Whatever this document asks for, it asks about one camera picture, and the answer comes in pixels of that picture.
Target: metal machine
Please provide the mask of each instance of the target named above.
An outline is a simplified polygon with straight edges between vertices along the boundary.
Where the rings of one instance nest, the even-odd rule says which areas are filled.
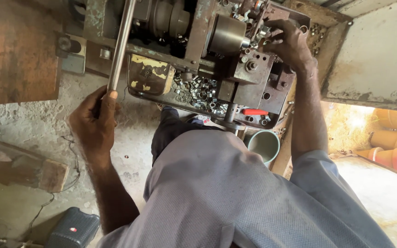
[[[125,0],[85,0],[83,37],[116,47]],[[308,35],[310,18],[270,0],[135,0],[125,49],[129,93],[211,116],[234,133],[278,122],[293,70],[258,47],[281,32],[265,20],[291,20]],[[248,116],[241,108],[265,110]]]

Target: man's arm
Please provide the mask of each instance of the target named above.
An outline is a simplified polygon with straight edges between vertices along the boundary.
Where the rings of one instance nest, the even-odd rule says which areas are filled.
[[[81,147],[96,191],[102,230],[104,234],[108,234],[133,222],[139,215],[139,210],[111,163],[117,92],[111,91],[107,95],[105,93],[104,86],[90,94],[71,113],[68,124]]]
[[[266,45],[263,51],[277,54],[296,71],[292,161],[313,150],[327,153],[327,128],[320,104],[317,63],[307,47],[303,33],[290,21],[268,21],[265,25],[283,30],[283,33],[275,38],[282,40],[282,43]]]

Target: dark trousers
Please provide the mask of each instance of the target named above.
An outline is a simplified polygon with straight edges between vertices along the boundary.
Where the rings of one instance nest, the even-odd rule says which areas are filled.
[[[220,130],[213,126],[204,126],[196,123],[185,123],[179,119],[179,112],[172,107],[165,106],[160,113],[160,124],[154,133],[151,153],[153,154],[153,165],[165,147],[182,133],[191,130]]]

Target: metal shaft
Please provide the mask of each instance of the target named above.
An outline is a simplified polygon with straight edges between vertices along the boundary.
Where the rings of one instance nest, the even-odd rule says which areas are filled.
[[[127,48],[128,36],[133,22],[133,12],[136,0],[125,0],[124,14],[120,21],[119,36],[117,38],[116,50],[114,51],[113,64],[111,65],[110,77],[107,90],[116,90],[120,70],[124,62],[125,50]]]
[[[228,110],[224,116],[224,121],[231,123],[234,120],[235,111],[237,110],[238,104],[230,102],[228,104]]]

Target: man's left hand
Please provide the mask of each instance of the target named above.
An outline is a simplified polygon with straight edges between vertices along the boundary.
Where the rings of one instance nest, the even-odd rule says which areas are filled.
[[[68,125],[87,162],[99,166],[109,161],[117,125],[114,111],[120,109],[116,103],[117,91],[106,91],[107,86],[102,86],[91,93],[68,117]]]

